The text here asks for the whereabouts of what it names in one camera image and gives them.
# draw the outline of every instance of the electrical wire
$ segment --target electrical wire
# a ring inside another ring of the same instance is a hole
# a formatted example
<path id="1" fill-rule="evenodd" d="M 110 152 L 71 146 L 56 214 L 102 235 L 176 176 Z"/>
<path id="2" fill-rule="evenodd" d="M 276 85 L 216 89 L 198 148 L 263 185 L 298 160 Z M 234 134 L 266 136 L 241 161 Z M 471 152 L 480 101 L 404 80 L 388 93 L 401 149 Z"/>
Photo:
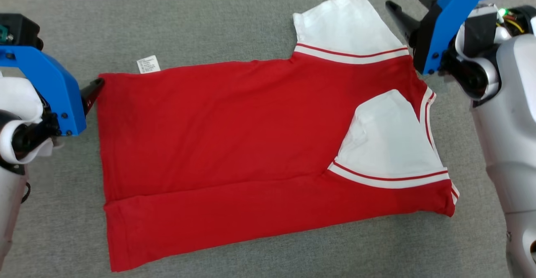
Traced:
<path id="1" fill-rule="evenodd" d="M 523 30 L 523 28 L 521 28 L 521 26 L 517 22 L 514 22 L 511 19 L 504 19 L 504 20 L 509 22 L 511 25 L 515 26 L 519 30 L 519 32 L 521 32 L 521 34 L 525 33 L 525 30 Z"/>

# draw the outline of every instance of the gray fabric surface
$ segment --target gray fabric surface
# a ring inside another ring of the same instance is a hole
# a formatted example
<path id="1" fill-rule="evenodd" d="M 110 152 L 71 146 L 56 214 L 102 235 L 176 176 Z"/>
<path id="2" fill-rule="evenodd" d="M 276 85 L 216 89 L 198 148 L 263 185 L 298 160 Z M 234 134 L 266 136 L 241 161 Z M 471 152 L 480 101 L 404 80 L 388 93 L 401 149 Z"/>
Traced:
<path id="1" fill-rule="evenodd" d="M 285 58 L 293 12 L 324 0 L 0 0 L 41 26 L 44 50 L 81 85 L 100 72 L 137 72 L 155 54 L 161 68 Z M 385 0 L 370 0 L 388 26 Z M 417 0 L 394 0 L 425 13 Z M 536 5 L 536 0 L 494 0 Z M 32 164 L 32 195 L 21 207 L 0 278 L 18 277 L 504 277 L 505 225 L 458 86 L 426 78 L 435 141 L 461 197 L 451 219 L 389 216 L 168 257 L 112 274 L 102 210 L 95 110 L 88 129 L 52 158 Z"/>

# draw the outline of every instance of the black cable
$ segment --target black cable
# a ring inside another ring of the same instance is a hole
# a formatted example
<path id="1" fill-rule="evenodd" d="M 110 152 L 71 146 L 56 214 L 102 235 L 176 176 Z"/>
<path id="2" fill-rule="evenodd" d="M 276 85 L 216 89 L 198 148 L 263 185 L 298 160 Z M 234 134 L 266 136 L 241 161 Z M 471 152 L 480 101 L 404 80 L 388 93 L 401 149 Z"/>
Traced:
<path id="1" fill-rule="evenodd" d="M 23 201 L 21 203 L 24 203 L 28 199 L 28 196 L 30 196 L 30 190 L 32 190 L 32 187 L 30 187 L 30 183 L 26 182 L 26 186 L 28 187 L 28 191 L 23 196 Z"/>

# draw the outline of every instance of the red stripe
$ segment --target red stripe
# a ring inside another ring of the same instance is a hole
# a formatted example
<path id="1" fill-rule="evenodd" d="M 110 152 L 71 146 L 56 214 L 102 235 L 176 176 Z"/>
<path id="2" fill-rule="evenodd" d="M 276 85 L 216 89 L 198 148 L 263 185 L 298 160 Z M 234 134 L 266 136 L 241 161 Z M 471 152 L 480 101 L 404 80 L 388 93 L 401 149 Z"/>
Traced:
<path id="1" fill-rule="evenodd" d="M 380 180 L 380 181 L 405 181 L 405 180 L 416 180 L 416 179 L 422 179 L 422 178 L 427 178 L 427 177 L 433 177 L 435 175 L 442 175 L 444 173 L 448 173 L 448 171 L 444 170 L 444 171 L 440 171 L 440 172 L 436 172 L 436 173 L 430 173 L 429 175 L 418 175 L 417 177 L 407 177 L 407 178 L 393 178 L 393 179 L 387 179 L 387 178 L 379 178 L 379 177 L 371 177 L 370 175 L 363 175 L 361 173 L 356 173 L 356 171 L 353 171 L 353 170 L 350 170 L 344 166 L 342 166 L 341 164 L 337 163 L 337 162 L 333 162 L 333 164 L 337 167 L 340 167 L 341 169 L 344 169 L 346 171 L 348 171 L 349 173 L 352 173 L 354 175 L 359 175 L 360 177 L 364 177 L 364 178 L 367 178 L 367 179 L 373 179 L 373 180 Z"/>
<path id="2" fill-rule="evenodd" d="M 428 99 L 428 101 L 426 102 L 426 105 L 425 105 L 426 136 L 428 137 L 428 142 L 430 142 L 430 145 L 432 145 L 432 139 L 431 139 L 431 136 L 430 136 L 430 130 L 428 128 L 428 125 L 429 125 L 429 122 L 428 122 L 428 105 L 430 104 L 430 100 L 432 98 L 434 98 L 434 95 L 435 95 L 435 93 L 432 92 L 432 95 L 430 96 L 430 98 Z"/>
<path id="3" fill-rule="evenodd" d="M 339 52 L 336 52 L 336 51 L 329 51 L 329 50 L 320 49 L 320 48 L 317 48 L 317 47 L 308 46 L 308 45 L 304 45 L 304 44 L 296 44 L 296 45 L 301 46 L 301 47 L 306 47 L 306 48 L 309 48 L 309 49 L 313 49 L 313 50 L 316 50 L 316 51 L 322 51 L 322 52 L 325 52 L 325 53 L 330 53 L 330 54 L 335 54 L 335 55 L 340 55 L 340 56 L 356 57 L 356 58 L 367 58 L 367 57 L 373 57 L 373 56 L 378 56 L 378 55 L 382 55 L 382 54 L 392 53 L 392 52 L 395 52 L 395 51 L 407 50 L 407 47 L 404 47 L 404 48 L 398 48 L 398 49 L 394 49 L 394 50 L 390 50 L 390 51 L 383 51 L 383 52 L 375 53 L 375 54 L 371 54 L 371 55 L 354 55 L 354 54 L 347 54 L 347 53 L 339 53 Z"/>

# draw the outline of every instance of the yellow wire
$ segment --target yellow wire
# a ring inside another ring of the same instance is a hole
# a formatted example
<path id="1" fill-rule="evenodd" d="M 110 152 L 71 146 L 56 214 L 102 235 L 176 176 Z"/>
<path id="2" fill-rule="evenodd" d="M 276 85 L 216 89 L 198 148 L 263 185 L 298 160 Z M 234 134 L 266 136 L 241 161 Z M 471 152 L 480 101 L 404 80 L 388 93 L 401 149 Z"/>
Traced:
<path id="1" fill-rule="evenodd" d="M 518 25 L 517 22 L 514 22 L 511 19 L 504 19 L 504 20 L 513 24 L 518 30 L 520 30 L 521 33 L 525 33 L 525 30 L 523 30 L 523 28 L 521 28 L 521 26 Z"/>

